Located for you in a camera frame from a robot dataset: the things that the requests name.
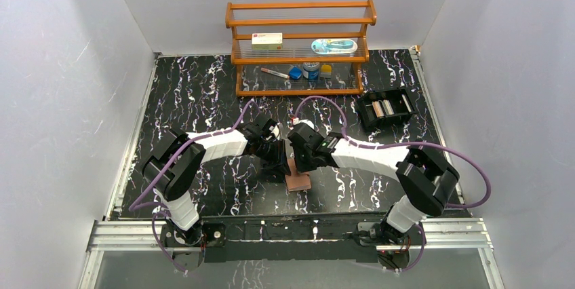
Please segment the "brown leather card holder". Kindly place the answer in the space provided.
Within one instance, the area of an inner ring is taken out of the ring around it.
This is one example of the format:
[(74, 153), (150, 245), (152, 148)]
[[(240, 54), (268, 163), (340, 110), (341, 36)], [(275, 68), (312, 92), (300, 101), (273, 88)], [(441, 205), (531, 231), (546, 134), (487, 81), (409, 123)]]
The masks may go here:
[(285, 183), (289, 192), (306, 191), (311, 189), (311, 175), (309, 172), (299, 172), (293, 158), (288, 159), (290, 175), (285, 175)]

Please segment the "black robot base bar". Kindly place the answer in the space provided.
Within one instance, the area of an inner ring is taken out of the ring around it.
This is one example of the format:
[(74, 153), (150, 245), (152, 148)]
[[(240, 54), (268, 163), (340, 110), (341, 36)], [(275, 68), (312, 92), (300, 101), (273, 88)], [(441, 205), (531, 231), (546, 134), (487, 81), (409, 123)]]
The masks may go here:
[(207, 248), (207, 263), (378, 261), (375, 247), (361, 246), (347, 236), (360, 222), (380, 223), (382, 215), (377, 212), (210, 216), (205, 221), (225, 226), (224, 245)]

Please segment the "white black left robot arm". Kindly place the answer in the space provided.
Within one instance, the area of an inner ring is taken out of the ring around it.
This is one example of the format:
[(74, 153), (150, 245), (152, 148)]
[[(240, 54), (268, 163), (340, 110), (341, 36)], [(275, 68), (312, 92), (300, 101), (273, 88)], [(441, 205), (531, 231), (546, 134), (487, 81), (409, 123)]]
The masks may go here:
[(189, 189), (205, 162), (244, 155), (258, 157), (272, 174), (290, 175), (285, 141), (279, 138), (277, 122), (261, 113), (255, 120), (213, 133), (190, 137), (171, 129), (156, 149), (140, 163), (139, 172), (153, 186), (177, 227), (176, 237), (187, 246), (199, 243), (201, 217)]

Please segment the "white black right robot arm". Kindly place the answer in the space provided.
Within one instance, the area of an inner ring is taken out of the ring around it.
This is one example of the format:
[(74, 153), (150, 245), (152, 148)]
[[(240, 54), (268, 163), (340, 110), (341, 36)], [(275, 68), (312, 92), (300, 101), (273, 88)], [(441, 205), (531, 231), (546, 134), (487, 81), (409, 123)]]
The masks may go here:
[(387, 212), (379, 231), (390, 244), (400, 244), (409, 230), (429, 216), (441, 216), (460, 175), (435, 144), (397, 143), (386, 148), (341, 133), (322, 136), (308, 123), (288, 134), (299, 172), (319, 167), (355, 168), (396, 180), (403, 197)]

